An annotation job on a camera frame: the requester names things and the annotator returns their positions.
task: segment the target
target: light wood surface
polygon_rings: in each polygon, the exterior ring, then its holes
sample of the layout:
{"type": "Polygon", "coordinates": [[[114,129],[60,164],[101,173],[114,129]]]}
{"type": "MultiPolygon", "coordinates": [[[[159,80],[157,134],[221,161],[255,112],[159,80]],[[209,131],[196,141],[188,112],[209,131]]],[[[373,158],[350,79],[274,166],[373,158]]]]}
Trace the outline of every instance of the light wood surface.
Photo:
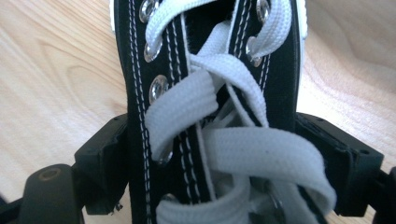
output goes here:
{"type": "MultiPolygon", "coordinates": [[[[327,119],[396,166],[396,3],[308,0],[298,110],[327,119]]],[[[74,152],[126,112],[107,0],[2,1],[0,7],[0,194],[22,196],[26,178],[74,152]]],[[[130,223],[128,198],[114,216],[130,223]]],[[[329,216],[330,223],[371,223],[329,216]]]]}

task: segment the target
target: wood grain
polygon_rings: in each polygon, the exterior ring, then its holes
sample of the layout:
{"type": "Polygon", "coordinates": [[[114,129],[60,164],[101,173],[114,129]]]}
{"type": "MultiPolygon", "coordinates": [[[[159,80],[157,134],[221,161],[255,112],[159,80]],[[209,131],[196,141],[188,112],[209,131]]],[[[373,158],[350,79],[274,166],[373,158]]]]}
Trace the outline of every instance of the wood grain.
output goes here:
{"type": "MultiPolygon", "coordinates": [[[[298,110],[327,119],[396,166],[396,4],[307,1],[309,37],[298,110]]],[[[107,0],[2,1],[0,194],[20,198],[26,178],[74,152],[126,112],[107,0]]],[[[130,223],[126,207],[87,223],[130,223]]],[[[329,216],[330,223],[371,223],[329,216]]]]}

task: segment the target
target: shoe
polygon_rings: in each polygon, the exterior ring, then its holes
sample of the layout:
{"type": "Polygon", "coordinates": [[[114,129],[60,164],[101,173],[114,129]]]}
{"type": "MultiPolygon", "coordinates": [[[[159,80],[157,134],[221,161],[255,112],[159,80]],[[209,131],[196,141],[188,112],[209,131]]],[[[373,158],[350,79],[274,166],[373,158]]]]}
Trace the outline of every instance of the shoe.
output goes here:
{"type": "Polygon", "coordinates": [[[326,222],[323,159],[293,133],[304,1],[115,0],[114,12],[133,223],[326,222]]]}

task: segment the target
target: shoelace bow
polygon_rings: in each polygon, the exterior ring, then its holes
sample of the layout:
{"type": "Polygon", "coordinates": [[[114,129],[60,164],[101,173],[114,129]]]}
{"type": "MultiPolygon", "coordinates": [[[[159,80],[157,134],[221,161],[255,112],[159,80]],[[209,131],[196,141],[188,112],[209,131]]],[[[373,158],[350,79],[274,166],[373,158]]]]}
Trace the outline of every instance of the shoelace bow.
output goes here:
{"type": "MultiPolygon", "coordinates": [[[[158,48],[162,32],[175,16],[213,1],[164,0],[148,21],[148,48],[158,48]]],[[[252,45],[253,57],[278,49],[289,33],[290,21],[289,0],[271,1],[271,13],[252,45]]],[[[146,126],[154,161],[166,157],[168,145],[179,133],[196,125],[212,197],[209,203],[194,205],[161,201],[157,221],[250,223],[249,214],[262,220],[267,214],[274,214],[274,207],[268,204],[276,205],[277,201],[282,212],[277,221],[317,223],[298,186],[306,190],[323,215],[332,210],[335,193],[324,174],[321,155],[302,137],[269,128],[260,87],[244,64],[226,53],[230,27],[230,22],[224,21],[213,29],[199,53],[189,55],[192,73],[147,111],[146,126]],[[200,120],[218,110],[216,93],[223,85],[231,99],[212,122],[202,127],[200,120]],[[256,127],[233,87],[244,94],[261,127],[256,127]],[[263,190],[265,186],[271,186],[272,192],[263,190]]]]}

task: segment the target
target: white shoelace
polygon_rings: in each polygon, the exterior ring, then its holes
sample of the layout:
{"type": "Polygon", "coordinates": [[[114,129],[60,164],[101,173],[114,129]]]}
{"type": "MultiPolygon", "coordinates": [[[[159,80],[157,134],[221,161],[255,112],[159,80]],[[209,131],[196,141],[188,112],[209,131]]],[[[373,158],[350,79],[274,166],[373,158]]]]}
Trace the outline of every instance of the white shoelace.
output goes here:
{"type": "MultiPolygon", "coordinates": [[[[164,0],[148,22],[148,48],[158,48],[162,32],[175,16],[209,2],[213,0],[164,0]]],[[[271,4],[269,18],[252,45],[254,57],[278,49],[289,33],[289,0],[273,0],[271,4]]],[[[321,155],[302,137],[269,128],[260,87],[239,59],[225,53],[229,32],[228,21],[218,24],[200,52],[190,55],[191,74],[147,111],[146,126],[154,161],[166,154],[168,145],[179,133],[196,125],[212,190],[209,203],[161,201],[157,221],[161,224],[240,224],[251,223],[249,214],[269,220],[267,214],[274,211],[268,198],[275,195],[287,223],[317,223],[298,186],[306,190],[323,215],[332,210],[335,193],[324,174],[321,155]],[[223,85],[231,100],[212,122],[201,128],[200,120],[218,110],[216,93],[223,85]],[[261,127],[256,127],[242,107],[233,86],[241,90],[261,127]],[[257,183],[264,184],[268,180],[273,189],[270,193],[257,187],[257,183]]]]}

